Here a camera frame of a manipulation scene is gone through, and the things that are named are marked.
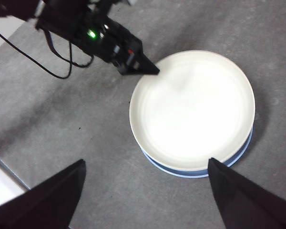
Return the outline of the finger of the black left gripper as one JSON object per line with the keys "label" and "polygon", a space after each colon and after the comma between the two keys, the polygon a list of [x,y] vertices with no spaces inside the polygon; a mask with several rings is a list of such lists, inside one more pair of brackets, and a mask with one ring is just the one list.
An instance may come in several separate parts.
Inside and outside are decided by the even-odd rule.
{"label": "finger of the black left gripper", "polygon": [[134,68],[118,68],[118,72],[121,75],[157,75],[159,73],[158,68],[153,69],[134,69]]}
{"label": "finger of the black left gripper", "polygon": [[145,56],[143,50],[138,50],[131,63],[131,73],[159,73],[157,66]]}

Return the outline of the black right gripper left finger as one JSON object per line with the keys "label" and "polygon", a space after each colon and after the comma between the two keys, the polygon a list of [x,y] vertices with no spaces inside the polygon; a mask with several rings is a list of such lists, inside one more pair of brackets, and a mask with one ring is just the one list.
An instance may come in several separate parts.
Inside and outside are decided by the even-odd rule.
{"label": "black right gripper left finger", "polygon": [[0,205],[0,229],[66,229],[82,195],[83,159]]}

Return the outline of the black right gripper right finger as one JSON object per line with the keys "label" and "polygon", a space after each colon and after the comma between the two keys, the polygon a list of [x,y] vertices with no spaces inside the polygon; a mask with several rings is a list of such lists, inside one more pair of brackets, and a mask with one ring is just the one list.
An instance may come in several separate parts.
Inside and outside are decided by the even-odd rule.
{"label": "black right gripper right finger", "polygon": [[208,161],[208,175],[227,229],[286,229],[286,200],[215,158]]}

